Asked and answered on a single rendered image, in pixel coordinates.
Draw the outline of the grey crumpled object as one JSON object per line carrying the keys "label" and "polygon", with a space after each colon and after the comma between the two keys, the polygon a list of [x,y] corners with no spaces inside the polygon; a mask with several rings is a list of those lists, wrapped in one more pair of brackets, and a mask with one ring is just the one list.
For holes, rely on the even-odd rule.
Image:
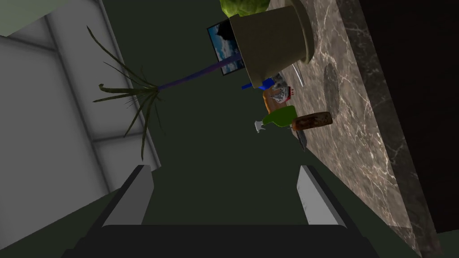
{"label": "grey crumpled object", "polygon": [[275,84],[272,86],[273,93],[270,95],[270,98],[274,99],[277,103],[287,102],[294,95],[294,89],[287,84],[280,73],[277,73],[271,78]]}

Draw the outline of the green spray bottle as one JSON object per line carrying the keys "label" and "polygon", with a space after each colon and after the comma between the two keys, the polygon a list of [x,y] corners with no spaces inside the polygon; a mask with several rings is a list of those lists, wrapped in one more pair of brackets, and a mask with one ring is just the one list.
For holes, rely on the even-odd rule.
{"label": "green spray bottle", "polygon": [[294,106],[285,106],[272,111],[262,121],[255,121],[255,129],[259,133],[261,130],[264,130],[263,126],[269,123],[273,123],[278,127],[287,127],[297,117],[298,114]]}

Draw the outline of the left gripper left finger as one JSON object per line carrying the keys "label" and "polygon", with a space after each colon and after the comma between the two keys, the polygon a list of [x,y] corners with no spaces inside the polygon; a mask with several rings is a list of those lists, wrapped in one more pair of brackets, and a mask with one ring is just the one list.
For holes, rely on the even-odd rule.
{"label": "left gripper left finger", "polygon": [[150,166],[137,166],[103,209],[90,231],[97,231],[108,225],[140,225],[153,190]]}

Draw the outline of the purple stemmed palm plant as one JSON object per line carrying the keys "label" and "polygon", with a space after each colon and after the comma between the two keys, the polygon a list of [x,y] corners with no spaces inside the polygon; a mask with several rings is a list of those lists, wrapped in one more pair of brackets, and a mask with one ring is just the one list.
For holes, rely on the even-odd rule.
{"label": "purple stemmed palm plant", "polygon": [[98,99],[98,100],[95,100],[94,102],[95,103],[97,103],[97,102],[106,102],[108,100],[121,99],[121,98],[127,98],[127,97],[132,97],[134,101],[135,100],[139,100],[139,98],[143,99],[141,101],[138,109],[137,109],[137,112],[136,112],[131,124],[129,125],[129,127],[126,130],[126,133],[125,133],[125,135],[127,135],[130,132],[131,128],[133,127],[133,125],[134,125],[135,121],[137,120],[138,116],[140,115],[141,111],[143,110],[144,107],[146,107],[147,112],[146,112],[146,115],[144,115],[144,124],[143,124],[142,141],[141,141],[141,159],[144,159],[144,148],[145,148],[145,141],[146,141],[146,137],[147,137],[147,133],[148,133],[148,124],[149,124],[149,121],[150,121],[151,110],[152,110],[153,105],[155,104],[155,100],[158,98],[158,94],[159,94],[160,91],[162,91],[162,90],[164,90],[166,88],[172,87],[172,86],[180,85],[180,84],[183,84],[185,82],[194,80],[194,79],[196,79],[198,77],[201,77],[201,76],[203,76],[205,74],[213,72],[213,71],[215,71],[217,69],[221,69],[224,66],[229,65],[232,62],[236,62],[236,61],[242,60],[242,54],[240,52],[238,52],[238,53],[233,54],[232,56],[230,56],[228,58],[225,58],[225,59],[223,59],[221,61],[218,61],[218,62],[206,67],[205,69],[200,70],[198,72],[195,72],[195,73],[193,73],[193,74],[191,74],[189,76],[186,76],[184,78],[180,78],[178,80],[175,80],[173,82],[170,82],[170,83],[162,85],[162,86],[156,86],[156,85],[152,84],[151,82],[149,82],[146,79],[145,76],[141,76],[140,77],[139,75],[134,73],[130,68],[128,68],[126,66],[125,63],[120,61],[120,59],[115,57],[110,51],[108,51],[105,47],[103,47],[103,45],[94,36],[94,34],[91,31],[90,27],[87,26],[87,30],[88,30],[89,35],[91,36],[91,38],[94,40],[94,42],[105,53],[107,53],[113,60],[115,60],[121,66],[121,68],[123,68],[123,70],[125,72],[127,72],[127,74],[125,74],[125,72],[115,68],[111,64],[109,64],[109,66],[111,68],[115,69],[116,71],[118,71],[124,77],[128,78],[130,81],[132,81],[135,84],[140,86],[139,88],[107,88],[103,84],[99,84],[99,89],[102,92],[111,93],[111,94],[113,94],[113,96],[102,98],[102,99]]}

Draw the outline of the framed sky picture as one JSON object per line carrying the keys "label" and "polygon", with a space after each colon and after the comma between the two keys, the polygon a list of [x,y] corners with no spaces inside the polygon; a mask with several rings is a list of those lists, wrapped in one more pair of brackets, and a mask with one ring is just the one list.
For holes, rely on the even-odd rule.
{"label": "framed sky picture", "polygon": [[[218,61],[239,53],[239,48],[229,19],[223,20],[207,28]],[[221,68],[222,75],[233,73],[245,68],[243,60],[237,60]]]}

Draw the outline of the blue object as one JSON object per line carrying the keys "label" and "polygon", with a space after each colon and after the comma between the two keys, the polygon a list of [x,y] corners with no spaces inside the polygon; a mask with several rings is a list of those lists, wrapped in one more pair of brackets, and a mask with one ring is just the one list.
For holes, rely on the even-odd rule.
{"label": "blue object", "polygon": [[[266,80],[262,82],[262,85],[258,88],[262,90],[267,90],[275,84],[276,82],[272,78],[267,78]],[[253,85],[251,83],[248,83],[241,87],[242,90],[247,89],[247,88],[253,88]]]}

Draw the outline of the grey knife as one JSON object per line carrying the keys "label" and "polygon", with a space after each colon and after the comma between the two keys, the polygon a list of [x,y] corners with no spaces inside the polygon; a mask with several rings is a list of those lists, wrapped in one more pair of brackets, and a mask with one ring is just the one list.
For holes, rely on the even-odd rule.
{"label": "grey knife", "polygon": [[303,131],[295,131],[295,133],[297,134],[297,138],[298,138],[298,141],[301,145],[303,152],[305,152],[307,148],[307,139],[306,139],[305,133]]}

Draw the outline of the beige plant pot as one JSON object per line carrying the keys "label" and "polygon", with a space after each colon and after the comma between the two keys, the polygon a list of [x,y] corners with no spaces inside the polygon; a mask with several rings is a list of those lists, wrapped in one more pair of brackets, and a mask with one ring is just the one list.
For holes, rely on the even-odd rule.
{"label": "beige plant pot", "polygon": [[229,21],[253,88],[294,62],[309,63],[314,55],[312,26],[300,0]]}

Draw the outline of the silver utensil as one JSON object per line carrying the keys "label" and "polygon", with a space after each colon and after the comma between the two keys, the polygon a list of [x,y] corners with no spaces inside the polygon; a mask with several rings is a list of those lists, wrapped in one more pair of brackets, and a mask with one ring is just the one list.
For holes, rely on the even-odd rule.
{"label": "silver utensil", "polygon": [[297,75],[297,77],[299,79],[301,87],[304,87],[304,81],[303,81],[303,78],[302,78],[302,76],[301,76],[301,74],[299,72],[299,69],[297,68],[297,64],[293,63],[292,64],[292,68],[293,68],[294,72],[296,73],[296,75]]}

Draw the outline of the orange cutting board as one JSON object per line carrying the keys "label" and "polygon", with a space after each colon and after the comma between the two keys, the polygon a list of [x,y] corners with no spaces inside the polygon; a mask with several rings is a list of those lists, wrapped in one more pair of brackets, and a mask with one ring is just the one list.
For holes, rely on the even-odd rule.
{"label": "orange cutting board", "polygon": [[263,91],[263,99],[264,99],[264,103],[265,103],[266,109],[268,111],[268,114],[273,112],[273,111],[275,111],[275,110],[277,110],[277,109],[280,109],[280,108],[283,108],[283,107],[287,106],[286,102],[277,103],[274,99],[271,98],[271,95],[275,95],[277,93],[280,93],[280,91],[281,90],[272,90],[271,88]]}

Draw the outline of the green leafy lettuce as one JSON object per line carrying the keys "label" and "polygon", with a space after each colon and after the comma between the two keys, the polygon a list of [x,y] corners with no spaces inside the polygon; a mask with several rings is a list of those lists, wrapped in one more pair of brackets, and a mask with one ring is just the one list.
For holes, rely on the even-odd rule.
{"label": "green leafy lettuce", "polygon": [[221,9],[227,17],[241,17],[264,12],[270,5],[270,0],[220,0]]}

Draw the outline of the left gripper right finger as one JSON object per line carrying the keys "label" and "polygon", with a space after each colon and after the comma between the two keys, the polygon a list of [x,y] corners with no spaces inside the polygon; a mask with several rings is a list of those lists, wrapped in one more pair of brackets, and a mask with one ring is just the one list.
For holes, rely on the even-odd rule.
{"label": "left gripper right finger", "polygon": [[358,233],[358,227],[313,166],[299,169],[297,191],[310,225],[339,225]]}

